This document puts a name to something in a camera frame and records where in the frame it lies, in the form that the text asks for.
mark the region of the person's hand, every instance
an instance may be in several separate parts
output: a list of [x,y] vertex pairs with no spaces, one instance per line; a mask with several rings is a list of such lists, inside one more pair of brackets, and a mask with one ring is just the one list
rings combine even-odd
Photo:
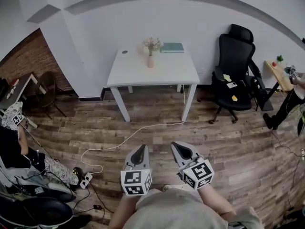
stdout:
[[27,118],[24,118],[20,124],[22,124],[26,129],[29,127],[29,122]]
[[291,82],[293,85],[298,85],[300,81],[300,77],[296,77],[295,79],[291,78]]

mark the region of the shoe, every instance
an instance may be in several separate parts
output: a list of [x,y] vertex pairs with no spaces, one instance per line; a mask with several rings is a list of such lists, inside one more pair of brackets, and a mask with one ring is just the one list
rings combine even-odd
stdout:
[[74,168],[73,168],[73,173],[74,173],[74,174],[77,176],[77,178],[78,178],[78,183],[77,183],[76,186],[79,186],[80,183],[81,183],[81,181],[82,181],[82,178],[83,178],[81,168],[79,168],[79,167],[74,167]]
[[165,184],[165,185],[163,185],[163,187],[161,188],[161,191],[162,191],[162,192],[165,192],[165,191],[167,191],[168,189],[171,189],[171,188],[172,188],[171,185]]
[[272,129],[272,127],[273,127],[272,118],[267,113],[263,115],[263,118],[266,122],[267,127],[269,129]]

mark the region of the wooden desk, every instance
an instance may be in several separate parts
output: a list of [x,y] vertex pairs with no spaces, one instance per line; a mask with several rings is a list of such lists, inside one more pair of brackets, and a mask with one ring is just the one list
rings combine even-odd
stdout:
[[277,65],[276,67],[273,67],[271,61],[265,61],[264,64],[267,66],[267,68],[276,78],[276,83],[274,87],[270,90],[268,95],[264,97],[264,99],[260,103],[260,107],[263,111],[270,111],[273,110],[273,107],[271,102],[269,101],[269,98],[277,90],[277,88],[281,86],[284,92],[289,92],[293,89],[293,85],[290,83],[287,74],[284,73],[283,66]]
[[148,54],[139,54],[136,48],[120,49],[115,57],[107,86],[119,106],[125,119],[129,122],[130,117],[124,105],[118,86],[128,86],[132,93],[132,86],[135,85],[171,85],[189,84],[189,92],[184,106],[182,121],[186,120],[187,114],[192,104],[199,77],[191,56],[187,50],[184,53],[160,53],[154,52],[154,67],[148,68]]
[[265,61],[265,65],[267,65],[268,69],[270,69],[272,74],[275,76],[279,86],[284,92],[289,92],[293,89],[294,86],[290,83],[287,74],[283,73],[284,68],[281,65],[278,64],[276,67],[273,67],[271,61]]

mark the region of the white table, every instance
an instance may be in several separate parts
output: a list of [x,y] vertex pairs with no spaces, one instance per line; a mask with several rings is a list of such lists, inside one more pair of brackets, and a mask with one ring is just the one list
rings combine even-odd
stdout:
[[182,84],[191,85],[184,106],[182,121],[186,120],[195,94],[199,77],[191,56],[187,50],[184,53],[160,53],[154,52],[154,67],[148,68],[147,52],[139,54],[136,48],[121,49],[118,51],[108,81],[112,94],[125,119],[129,122],[130,117],[124,105],[119,86],[128,86],[132,93],[132,86],[136,85],[171,85],[177,84],[180,91]]
[[[16,89],[14,90],[11,97],[9,99],[7,99],[6,96],[10,92],[12,86],[9,87],[9,89],[7,90],[7,92],[5,93],[5,95],[3,96],[3,98],[0,101],[0,112],[2,112],[4,114],[5,110],[8,109],[8,107],[10,107],[12,104],[19,101],[19,99],[21,98],[21,96],[23,94],[24,89],[26,88],[26,86],[28,85],[30,80],[32,80],[35,84],[37,84],[37,79],[35,78],[35,76],[32,73],[28,73],[28,74],[25,74],[25,75],[19,77],[19,83],[16,86]],[[39,87],[39,89],[42,91],[43,94],[46,93],[46,91],[41,86]],[[37,125],[34,122],[32,122],[29,118],[27,118],[27,119],[31,126],[37,128]]]

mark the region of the brick wall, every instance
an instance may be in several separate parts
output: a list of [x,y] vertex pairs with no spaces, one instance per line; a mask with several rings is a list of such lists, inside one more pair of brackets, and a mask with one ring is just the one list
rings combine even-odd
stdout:
[[[72,90],[40,29],[21,41],[0,62],[0,77],[7,79],[8,83],[29,72],[33,72],[38,79],[46,71],[54,72],[57,85],[61,89]],[[25,95],[33,95],[35,85],[28,86]]]

